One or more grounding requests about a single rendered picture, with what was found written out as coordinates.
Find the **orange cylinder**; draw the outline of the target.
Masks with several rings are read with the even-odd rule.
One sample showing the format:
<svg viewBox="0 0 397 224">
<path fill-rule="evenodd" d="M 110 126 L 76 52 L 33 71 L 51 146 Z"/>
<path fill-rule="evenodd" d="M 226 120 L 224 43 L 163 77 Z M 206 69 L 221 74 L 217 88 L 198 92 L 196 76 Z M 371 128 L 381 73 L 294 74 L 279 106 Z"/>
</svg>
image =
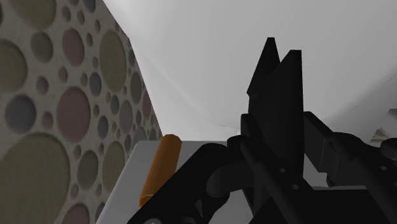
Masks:
<svg viewBox="0 0 397 224">
<path fill-rule="evenodd" d="M 161 138 L 138 200 L 138 210 L 174 175 L 181 144 L 180 138 L 174 134 L 167 134 Z"/>
</svg>

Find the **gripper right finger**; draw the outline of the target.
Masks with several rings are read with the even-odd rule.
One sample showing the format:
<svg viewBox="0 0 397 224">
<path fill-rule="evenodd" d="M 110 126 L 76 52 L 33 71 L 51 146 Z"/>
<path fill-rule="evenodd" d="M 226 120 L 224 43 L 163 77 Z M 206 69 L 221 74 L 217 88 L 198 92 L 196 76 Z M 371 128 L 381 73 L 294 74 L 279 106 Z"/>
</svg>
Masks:
<svg viewBox="0 0 397 224">
<path fill-rule="evenodd" d="M 254 120 L 265 153 L 257 168 L 286 219 L 397 219 L 397 166 L 303 109 L 301 51 L 262 51 Z"/>
</svg>

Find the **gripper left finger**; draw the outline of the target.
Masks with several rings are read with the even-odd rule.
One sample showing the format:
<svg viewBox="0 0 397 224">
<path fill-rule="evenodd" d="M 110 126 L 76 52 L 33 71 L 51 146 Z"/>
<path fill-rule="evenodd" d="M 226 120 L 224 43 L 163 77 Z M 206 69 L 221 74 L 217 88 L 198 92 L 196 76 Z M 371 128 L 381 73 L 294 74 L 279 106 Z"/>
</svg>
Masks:
<svg viewBox="0 0 397 224">
<path fill-rule="evenodd" d="M 209 224 L 232 192 L 242 190 L 251 207 L 249 224 L 278 224 L 281 212 L 269 195 L 242 143 L 263 141 L 277 151 L 280 140 L 274 71 L 281 63 L 274 38 L 268 38 L 249 84 L 249 109 L 240 119 L 242 133 L 226 145 L 201 146 L 127 224 Z"/>
</svg>

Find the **patterned robot stand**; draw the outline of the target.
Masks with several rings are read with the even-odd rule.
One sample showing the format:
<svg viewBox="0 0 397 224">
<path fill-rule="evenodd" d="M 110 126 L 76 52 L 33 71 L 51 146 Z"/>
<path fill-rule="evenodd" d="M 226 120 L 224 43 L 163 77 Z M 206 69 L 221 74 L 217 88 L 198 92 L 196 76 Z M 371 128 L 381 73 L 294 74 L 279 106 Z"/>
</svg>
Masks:
<svg viewBox="0 0 397 224">
<path fill-rule="evenodd" d="M 104 0 L 0 0 L 0 224 L 96 224 L 161 135 Z"/>
</svg>

